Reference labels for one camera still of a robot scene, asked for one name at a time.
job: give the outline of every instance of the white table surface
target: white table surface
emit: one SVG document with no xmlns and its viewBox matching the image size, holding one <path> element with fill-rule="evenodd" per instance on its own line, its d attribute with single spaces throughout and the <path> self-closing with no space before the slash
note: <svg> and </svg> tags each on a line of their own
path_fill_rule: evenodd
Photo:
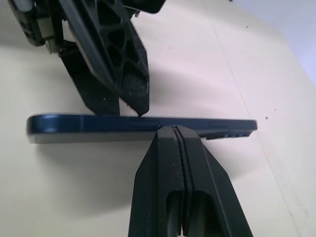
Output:
<svg viewBox="0 0 316 237">
<path fill-rule="evenodd" d="M 255 237 L 315 236 L 316 91 L 282 36 L 227 0 L 167 0 L 133 22 L 148 51 L 147 116 L 256 119 L 251 137 L 206 146 Z M 29 144 L 29 116 L 90 112 L 61 60 L 28 45 L 4 0 L 0 29 L 0 236 L 127 236 L 150 142 Z"/>
</svg>

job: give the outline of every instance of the smartphone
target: smartphone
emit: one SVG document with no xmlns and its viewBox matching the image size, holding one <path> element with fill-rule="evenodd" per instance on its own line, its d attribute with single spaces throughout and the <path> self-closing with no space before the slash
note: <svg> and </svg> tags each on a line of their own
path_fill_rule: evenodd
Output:
<svg viewBox="0 0 316 237">
<path fill-rule="evenodd" d="M 161 127 L 176 125 L 206 139 L 248 137 L 257 130 L 255 120 L 46 114 L 28 118 L 27 135 L 37 144 L 152 140 Z"/>
</svg>

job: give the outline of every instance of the black plastic part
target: black plastic part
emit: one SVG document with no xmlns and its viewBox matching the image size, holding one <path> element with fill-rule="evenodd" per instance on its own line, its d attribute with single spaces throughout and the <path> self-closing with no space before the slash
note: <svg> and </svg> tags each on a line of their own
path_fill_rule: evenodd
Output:
<svg viewBox="0 0 316 237">
<path fill-rule="evenodd" d="M 62 8 L 58 0 L 44 0 L 50 14 L 52 26 L 54 29 L 54 40 L 58 48 L 64 43 L 64 33 L 62 20 L 64 19 Z"/>
<path fill-rule="evenodd" d="M 135 176 L 128 237 L 180 235 L 184 195 L 178 140 L 171 126 L 163 127 Z"/>
<path fill-rule="evenodd" d="M 113 140 L 148 140 L 161 127 L 183 125 L 200 137 L 247 137 L 257 130 L 254 120 L 204 118 L 138 118 L 90 115 L 38 115 L 27 121 L 32 143 L 69 143 Z"/>
<path fill-rule="evenodd" d="M 135 10 L 128 7 L 126 7 L 125 9 L 127 11 L 127 14 L 130 16 L 130 18 L 132 18 L 134 14 L 137 14 L 139 12 L 139 10 Z"/>
<path fill-rule="evenodd" d="M 149 110 L 146 51 L 121 0 L 59 0 L 92 75 L 138 115 Z"/>
<path fill-rule="evenodd" d="M 8 2 L 29 43 L 34 46 L 44 45 L 45 41 L 37 21 L 35 1 L 8 0 Z"/>
<path fill-rule="evenodd" d="M 168 126 L 137 170 L 128 236 L 176 237 L 179 226 L 189 237 L 252 237 L 226 171 L 194 131 Z"/>
<path fill-rule="evenodd" d="M 91 74 L 77 45 L 65 42 L 59 55 L 85 105 L 96 115 L 119 116 L 119 97 Z"/>
<path fill-rule="evenodd" d="M 249 225 L 242 211 L 241 205 L 235 194 L 227 172 L 222 168 L 214 156 L 201 142 L 199 136 L 192 130 L 185 127 L 178 127 L 179 133 L 186 150 L 186 162 L 188 163 L 187 174 L 192 182 L 192 209 L 191 215 L 196 210 L 207 208 L 209 211 L 205 218 L 213 219 L 207 226 L 202 225 L 197 228 L 197 224 L 191 220 L 188 233 L 191 229 L 196 229 L 204 233 L 204 236 L 243 236 L 251 237 Z"/>
<path fill-rule="evenodd" d="M 157 13 L 160 11 L 166 0 L 122 0 L 123 4 L 140 11 Z"/>
</svg>

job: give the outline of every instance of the blue smartphone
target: blue smartphone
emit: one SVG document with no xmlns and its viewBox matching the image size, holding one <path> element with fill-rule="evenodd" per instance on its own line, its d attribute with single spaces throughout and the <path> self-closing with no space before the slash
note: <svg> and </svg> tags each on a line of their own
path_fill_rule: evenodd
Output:
<svg viewBox="0 0 316 237">
<path fill-rule="evenodd" d="M 158 129 L 173 125 L 206 139 L 248 137 L 257 130 L 255 120 L 46 114 L 28 118 L 27 134 L 37 144 L 152 140 Z"/>
</svg>

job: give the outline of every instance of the beige surface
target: beige surface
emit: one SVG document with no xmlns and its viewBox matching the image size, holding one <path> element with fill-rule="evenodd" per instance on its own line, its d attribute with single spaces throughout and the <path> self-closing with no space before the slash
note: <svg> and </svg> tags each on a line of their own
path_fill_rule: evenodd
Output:
<svg viewBox="0 0 316 237">
<path fill-rule="evenodd" d="M 0 7 L 0 236 L 127 236 L 150 142 L 30 145 L 28 116 L 88 110 L 57 56 L 29 46 Z M 316 92 L 283 38 L 226 0 L 167 0 L 134 24 L 150 62 L 148 115 L 258 120 L 250 138 L 206 145 L 255 237 L 314 236 Z"/>
</svg>

